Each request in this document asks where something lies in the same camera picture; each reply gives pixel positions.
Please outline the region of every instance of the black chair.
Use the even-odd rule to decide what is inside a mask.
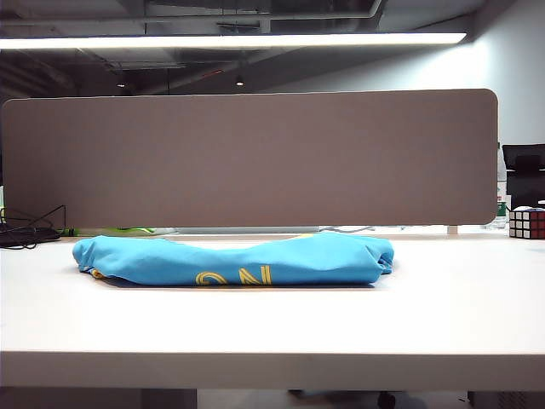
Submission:
[[[503,145],[511,208],[545,200],[545,144]]]

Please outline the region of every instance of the ceiling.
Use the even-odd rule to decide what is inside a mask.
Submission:
[[[485,0],[3,0],[2,37],[219,35],[435,30],[450,20],[470,29]],[[367,19],[271,20],[267,15],[350,12]],[[157,16],[209,15],[144,22]],[[255,18],[229,17],[259,14]],[[365,63],[407,48],[281,50],[100,49],[2,51],[0,79],[11,96],[243,92]]]

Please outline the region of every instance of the wall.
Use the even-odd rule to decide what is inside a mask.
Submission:
[[[513,5],[490,0],[476,19],[479,36],[474,42],[379,60],[267,91],[489,88],[500,102],[502,143],[545,142],[544,20],[543,0]]]

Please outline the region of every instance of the chair wheel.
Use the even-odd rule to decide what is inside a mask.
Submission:
[[[381,392],[378,395],[376,404],[381,409],[394,409],[395,408],[395,396],[389,394],[388,392]]]

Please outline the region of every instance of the white desk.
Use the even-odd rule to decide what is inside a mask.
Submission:
[[[3,386],[545,390],[544,241],[393,246],[367,289],[121,288],[72,243],[3,251]]]

